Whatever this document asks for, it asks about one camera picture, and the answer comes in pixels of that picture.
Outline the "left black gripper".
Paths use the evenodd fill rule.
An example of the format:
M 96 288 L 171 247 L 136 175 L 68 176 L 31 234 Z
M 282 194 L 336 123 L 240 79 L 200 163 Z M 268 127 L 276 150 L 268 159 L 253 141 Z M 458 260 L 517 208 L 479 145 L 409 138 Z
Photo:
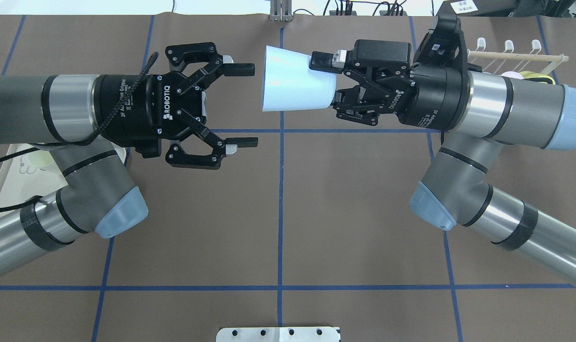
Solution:
M 206 126 L 205 90 L 221 76 L 255 76 L 253 63 L 234 63 L 212 42 L 173 45 L 165 49 L 170 72 L 146 75 L 101 75 L 93 84 L 98 124 L 110 118 L 103 138 L 133 147 L 144 158 L 161 153 L 172 167 L 218 170 L 238 149 L 255 148 L 259 139 L 221 138 Z

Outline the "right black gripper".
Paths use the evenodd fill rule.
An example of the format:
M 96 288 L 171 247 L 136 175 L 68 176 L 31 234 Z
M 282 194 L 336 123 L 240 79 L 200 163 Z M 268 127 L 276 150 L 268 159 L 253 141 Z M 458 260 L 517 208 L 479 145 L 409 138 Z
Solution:
M 459 69 L 428 64 L 411 68 L 407 42 L 358 39 L 351 50 L 312 52 L 309 69 L 376 81 L 384 91 L 363 87 L 335 92 L 333 109 L 342 120 L 375 126 L 382 114 L 404 125 L 449 131 L 464 113 L 470 81 Z

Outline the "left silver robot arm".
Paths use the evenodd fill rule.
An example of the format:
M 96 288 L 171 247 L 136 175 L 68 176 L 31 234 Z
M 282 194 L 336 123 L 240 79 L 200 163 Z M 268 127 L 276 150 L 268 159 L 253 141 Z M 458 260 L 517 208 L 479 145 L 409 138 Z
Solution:
M 112 238 L 148 215 L 142 192 L 116 147 L 143 158 L 161 155 L 172 167 L 217 170 L 257 138 L 220 138 L 206 126 L 206 91 L 221 76 L 254 76 L 251 63 L 234 63 L 212 42 L 168 46 L 169 72 L 0 76 L 0 145 L 25 144 L 0 163 L 45 153 L 40 165 L 65 184 L 23 203 L 0 207 L 0 277 L 96 232 Z

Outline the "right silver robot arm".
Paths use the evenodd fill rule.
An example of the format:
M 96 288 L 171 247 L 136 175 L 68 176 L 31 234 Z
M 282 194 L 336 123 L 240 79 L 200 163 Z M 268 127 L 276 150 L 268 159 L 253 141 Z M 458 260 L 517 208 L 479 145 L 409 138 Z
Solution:
M 374 125 L 381 114 L 446 132 L 409 207 L 434 227 L 468 227 L 576 285 L 576 229 L 488 177 L 511 149 L 576 149 L 576 88 L 468 67 L 460 38 L 410 45 L 359 40 L 351 50 L 314 52 L 310 67 L 356 86 L 333 100 L 338 117 Z

